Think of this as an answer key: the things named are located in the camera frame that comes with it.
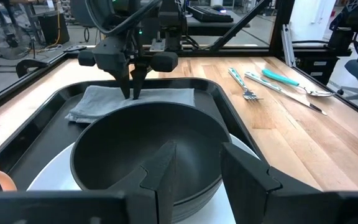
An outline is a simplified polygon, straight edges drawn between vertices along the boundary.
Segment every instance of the desk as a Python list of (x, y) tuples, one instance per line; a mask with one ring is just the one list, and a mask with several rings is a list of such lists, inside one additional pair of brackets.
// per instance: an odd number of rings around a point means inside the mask
[[(264, 100), (246, 101), (228, 74), (268, 68), (319, 89), (277, 58), (181, 58), (172, 73), (150, 72), (147, 78), (199, 77), (220, 84), (270, 165), (322, 190), (358, 190), (358, 113), (336, 98), (310, 98), (328, 116), (302, 106), (266, 87), (244, 80)], [(96, 67), (67, 60), (0, 107), (0, 145), (57, 89), (86, 80), (108, 80)], [(304, 90), (281, 85), (298, 97)]]
[(200, 22), (194, 17), (187, 17), (189, 35), (223, 36), (242, 19), (230, 10), (227, 10), (226, 14), (233, 18), (233, 22)]

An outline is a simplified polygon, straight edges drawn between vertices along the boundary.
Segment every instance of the butter knife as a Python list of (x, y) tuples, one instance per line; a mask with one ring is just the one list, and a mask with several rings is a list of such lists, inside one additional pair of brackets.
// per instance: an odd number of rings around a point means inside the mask
[(266, 87), (269, 87), (269, 88), (271, 88), (272, 90), (275, 90), (275, 91), (277, 91), (277, 92), (279, 92), (279, 93), (283, 93), (283, 94), (286, 95), (287, 97), (289, 97), (289, 98), (291, 98), (291, 99), (293, 99), (293, 100), (295, 100), (295, 101), (301, 103), (302, 105), (305, 105), (305, 106), (307, 106), (307, 107), (309, 107), (309, 108), (311, 108), (311, 109), (313, 109), (313, 110), (315, 110), (315, 111), (317, 111), (317, 112), (319, 112), (319, 113), (322, 113), (323, 115), (327, 115), (327, 113), (325, 113), (322, 109), (320, 109), (320, 108), (318, 108), (317, 106), (311, 104), (309, 101), (307, 101), (307, 100), (304, 100), (304, 101), (303, 101), (303, 100), (300, 100), (300, 99), (297, 99), (297, 98), (291, 96), (291, 95), (288, 94), (285, 90), (281, 89), (279, 86), (276, 86), (276, 85), (271, 84), (270, 82), (268, 82), (268, 81), (266, 81), (266, 80), (261, 79), (260, 76), (255, 75), (255, 74), (253, 74), (252, 72), (246, 72), (245, 75), (246, 75), (247, 78), (250, 78), (250, 79), (252, 79), (253, 81), (259, 82), (260, 84), (262, 84), (262, 85), (264, 85), (264, 86), (266, 86)]

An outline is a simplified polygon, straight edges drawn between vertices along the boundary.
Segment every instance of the teal spoon handle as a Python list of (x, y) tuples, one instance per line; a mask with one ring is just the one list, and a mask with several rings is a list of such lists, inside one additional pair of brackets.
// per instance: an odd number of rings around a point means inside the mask
[(279, 82), (282, 82), (282, 83), (285, 83), (285, 84), (288, 84), (288, 85), (294, 85), (294, 86), (299, 86), (299, 83), (290, 79), (290, 78), (287, 78), (287, 77), (283, 77), (281, 75), (277, 75), (276, 73), (270, 71), (269, 69), (263, 69), (262, 70), (262, 73), (266, 76), (266, 77), (269, 77), (273, 80), (276, 80), (276, 81), (279, 81)]

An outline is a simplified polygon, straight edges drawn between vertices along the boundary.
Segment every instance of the folded cloth napkin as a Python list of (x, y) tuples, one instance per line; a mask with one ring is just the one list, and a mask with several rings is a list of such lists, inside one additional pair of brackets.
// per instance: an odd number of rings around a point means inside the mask
[(163, 101), (194, 106), (194, 89), (142, 90), (138, 100), (124, 99), (120, 88), (89, 86), (80, 102), (68, 112), (65, 119), (77, 123), (92, 123), (104, 115), (137, 103)]

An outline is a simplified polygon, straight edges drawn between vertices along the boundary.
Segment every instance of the fork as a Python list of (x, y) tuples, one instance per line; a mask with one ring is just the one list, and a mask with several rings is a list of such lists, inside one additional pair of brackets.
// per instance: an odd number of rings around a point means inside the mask
[(234, 68), (229, 68), (230, 75), (240, 84), (240, 86), (244, 89), (243, 97), (246, 100), (261, 100), (254, 92), (250, 91), (244, 81), (242, 80), (239, 73)]

